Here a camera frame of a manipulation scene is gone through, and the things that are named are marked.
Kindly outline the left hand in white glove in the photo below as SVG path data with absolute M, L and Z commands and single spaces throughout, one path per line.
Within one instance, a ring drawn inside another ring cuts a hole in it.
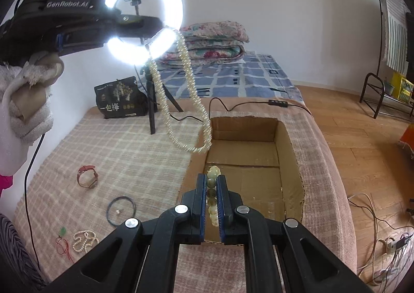
M 56 53 L 40 52 L 21 67 L 1 66 L 1 174 L 26 162 L 29 147 L 53 126 L 50 87 L 64 71 Z

